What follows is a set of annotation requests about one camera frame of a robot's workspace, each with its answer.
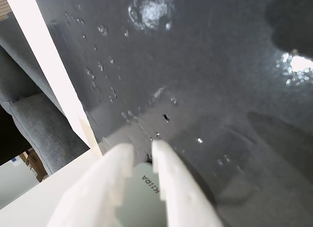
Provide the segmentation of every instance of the dark gray surface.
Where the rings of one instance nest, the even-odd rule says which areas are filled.
[[[19,131],[41,157],[49,174],[89,149],[44,93],[15,102],[11,112]]]
[[[10,12],[7,17],[7,19],[0,22],[0,46],[5,49],[13,60],[40,87],[55,106],[63,112],[14,14]]]
[[[312,55],[313,0],[163,0],[156,30],[132,22],[133,0],[36,1],[98,141],[149,152],[160,133],[226,226],[313,225],[313,85],[276,68]]]
[[[38,94],[41,90],[0,46],[0,105],[9,114],[13,102]]]

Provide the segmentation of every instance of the water droplet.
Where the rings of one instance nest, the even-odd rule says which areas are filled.
[[[172,102],[174,105],[177,104],[177,100],[176,100],[174,97],[171,98],[171,102]]]
[[[102,35],[104,36],[108,35],[108,29],[104,25],[98,26],[98,30],[100,31]]]
[[[98,67],[100,68],[101,71],[103,71],[103,65],[101,64],[101,62],[98,62]]]
[[[135,7],[137,7],[137,2],[138,2],[138,0],[133,0],[133,4]]]
[[[217,162],[217,164],[220,165],[220,166],[223,165],[223,162],[222,162],[222,160],[220,160],[220,159],[216,160],[216,162]]]
[[[239,170],[240,173],[244,173],[240,166],[236,166],[236,168]]]
[[[112,92],[113,92],[113,94],[114,94],[114,98],[117,98],[117,95],[116,95],[115,90],[114,90],[113,88],[111,88],[111,89],[112,89]]]
[[[229,155],[224,155],[224,157],[225,157],[225,159],[226,159],[227,162],[230,162],[230,157],[229,157]]]
[[[170,118],[166,114],[163,115],[163,118],[166,120],[166,122],[170,122]]]
[[[89,75],[92,74],[92,72],[91,72],[88,68],[86,68],[86,72],[87,72],[87,74],[89,74]]]
[[[170,30],[172,27],[172,22],[169,22],[165,25],[166,30]]]
[[[128,14],[134,23],[138,21],[138,14],[133,6],[129,6]]]

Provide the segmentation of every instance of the white object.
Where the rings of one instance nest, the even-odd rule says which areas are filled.
[[[152,153],[160,196],[166,201],[168,227],[222,227],[214,208],[172,148],[164,141],[154,141]],[[64,194],[47,226],[126,227],[127,220],[122,220],[116,207],[123,203],[125,178],[131,175],[132,165],[132,145],[119,144],[108,151]],[[127,205],[132,215],[141,214]]]
[[[63,194],[99,160],[100,158],[92,150],[88,150],[41,183],[39,183],[34,175],[31,174],[29,168],[25,164],[18,166],[17,168],[24,166],[30,178],[38,183],[38,185],[0,210],[1,226],[45,227],[58,206]],[[8,184],[3,178],[0,180],[1,188],[6,191],[13,190],[3,186],[3,184]]]
[[[115,146],[65,192],[47,226],[118,226],[115,208],[122,204],[125,178],[132,171],[133,146]]]
[[[222,227],[213,206],[183,162],[163,140],[152,142],[160,198],[166,201],[168,227]]]

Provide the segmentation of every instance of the chair cushion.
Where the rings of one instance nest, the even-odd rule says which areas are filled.
[[[6,50],[13,60],[63,113],[57,98],[12,12],[6,19],[0,21],[0,46]]]
[[[40,93],[41,90],[0,46],[0,105],[9,114],[13,102]]]
[[[41,157],[49,174],[89,149],[44,93],[15,102],[11,112],[18,129]]]

